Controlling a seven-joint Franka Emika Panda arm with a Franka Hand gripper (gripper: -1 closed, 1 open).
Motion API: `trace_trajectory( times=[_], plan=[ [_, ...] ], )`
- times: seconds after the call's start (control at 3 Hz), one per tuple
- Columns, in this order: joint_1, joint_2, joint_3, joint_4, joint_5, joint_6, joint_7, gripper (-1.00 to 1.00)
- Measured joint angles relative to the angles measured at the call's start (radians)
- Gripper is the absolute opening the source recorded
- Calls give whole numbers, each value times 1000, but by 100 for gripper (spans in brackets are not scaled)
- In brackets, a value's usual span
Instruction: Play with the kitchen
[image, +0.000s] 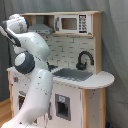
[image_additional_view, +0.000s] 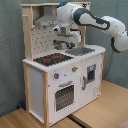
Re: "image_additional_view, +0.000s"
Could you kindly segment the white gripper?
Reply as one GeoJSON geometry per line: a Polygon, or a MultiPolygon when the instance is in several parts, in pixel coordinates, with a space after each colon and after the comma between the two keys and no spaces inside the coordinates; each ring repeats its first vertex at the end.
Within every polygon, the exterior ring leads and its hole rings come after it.
{"type": "Polygon", "coordinates": [[[69,27],[55,26],[53,28],[55,39],[62,42],[80,43],[81,34],[79,30],[71,31],[69,27]]]}

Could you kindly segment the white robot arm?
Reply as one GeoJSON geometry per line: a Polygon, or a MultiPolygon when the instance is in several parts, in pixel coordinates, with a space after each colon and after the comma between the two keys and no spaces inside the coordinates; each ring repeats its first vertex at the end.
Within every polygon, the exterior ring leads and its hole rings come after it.
{"type": "Polygon", "coordinates": [[[128,49],[128,31],[121,21],[113,17],[98,18],[82,5],[63,2],[57,8],[57,21],[53,28],[56,41],[80,43],[80,31],[72,28],[75,23],[78,26],[92,26],[112,35],[111,47],[117,53],[128,49]]]}

